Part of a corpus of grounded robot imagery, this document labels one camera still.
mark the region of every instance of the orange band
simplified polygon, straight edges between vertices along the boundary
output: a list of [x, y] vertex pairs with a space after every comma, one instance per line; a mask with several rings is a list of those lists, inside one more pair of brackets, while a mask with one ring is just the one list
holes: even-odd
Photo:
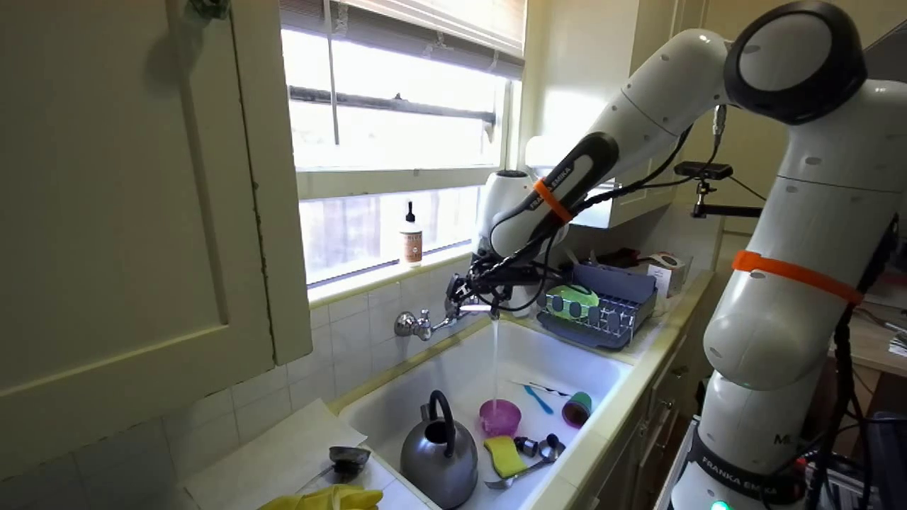
[[803, 266], [784, 262], [783, 260], [766, 259], [753, 251], [738, 251], [736, 257], [734, 257], [733, 267], [735, 270], [747, 272], [760, 270], [766, 273], [783, 276], [790, 280], [799, 281], [810, 287], [816, 287], [817, 289], [834, 294], [854, 305], [859, 305], [863, 302], [863, 294], [850, 285], [835, 280], [820, 272], [808, 270]]
[[573, 216], [569, 211], [567, 211], [566, 208], [564, 208], [563, 205], [561, 205], [558, 199], [554, 198], [554, 195], [552, 195], [551, 192], [548, 191], [548, 188], [545, 186], [545, 183], [541, 181], [541, 179], [537, 180], [535, 182], [535, 185], [532, 187], [535, 188], [535, 192], [539, 193], [539, 196], [545, 200], [545, 203], [548, 204], [548, 207], [551, 207], [551, 210], [554, 211], [554, 213], [557, 214], [562, 220], [564, 220], [564, 223], [570, 223], [570, 220], [573, 219]]

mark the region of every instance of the blue spoon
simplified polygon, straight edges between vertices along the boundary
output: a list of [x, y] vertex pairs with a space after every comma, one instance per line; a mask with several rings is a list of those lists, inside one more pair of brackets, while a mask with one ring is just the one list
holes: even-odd
[[522, 386], [526, 388], [526, 393], [528, 393], [528, 394], [532, 395], [533, 397], [535, 397], [535, 401], [539, 403], [539, 405], [541, 406], [541, 410], [542, 410], [542, 411], [545, 411], [545, 414], [547, 414], [547, 415], [553, 415], [553, 414], [554, 414], [554, 409], [551, 409], [551, 406], [549, 406], [548, 404], [545, 404], [545, 401], [542, 400], [541, 397], [539, 397], [539, 396], [535, 393], [535, 390], [533, 390], [532, 387], [530, 387], [529, 385], [526, 385], [526, 384], [524, 384], [524, 385], [522, 385]]

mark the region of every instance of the soap bottle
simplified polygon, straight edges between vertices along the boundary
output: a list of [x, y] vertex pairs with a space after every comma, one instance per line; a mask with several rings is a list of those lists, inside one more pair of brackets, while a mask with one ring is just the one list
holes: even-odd
[[406, 214], [403, 226], [400, 228], [400, 238], [403, 242], [403, 253], [400, 263], [411, 268], [422, 264], [422, 228], [415, 222], [413, 203], [409, 202], [409, 212]]

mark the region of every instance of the faucet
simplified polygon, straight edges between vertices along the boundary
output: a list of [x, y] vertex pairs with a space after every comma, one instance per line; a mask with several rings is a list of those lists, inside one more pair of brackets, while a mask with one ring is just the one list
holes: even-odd
[[465, 303], [457, 305], [449, 299], [444, 300], [444, 320], [432, 326], [432, 321], [428, 317], [428, 309], [422, 309], [417, 319], [411, 312], [401, 312], [394, 321], [394, 333], [398, 337], [408, 337], [414, 335], [427, 342], [431, 339], [432, 334], [438, 329], [453, 326], [463, 317], [473, 314], [487, 312], [492, 319], [500, 317], [501, 312], [492, 306], [482, 303], [475, 296], [469, 298]]

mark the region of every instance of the kettle handle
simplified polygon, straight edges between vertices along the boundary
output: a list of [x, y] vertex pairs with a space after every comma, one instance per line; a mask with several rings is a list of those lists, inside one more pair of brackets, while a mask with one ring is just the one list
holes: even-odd
[[447, 436], [447, 448], [444, 449], [444, 456], [449, 458], [454, 456], [454, 438], [456, 436], [454, 415], [451, 413], [450, 404], [447, 403], [447, 397], [441, 393], [440, 389], [436, 389], [428, 398], [428, 417], [433, 421], [438, 419], [435, 403], [441, 404], [441, 413], [444, 415], [444, 435]]

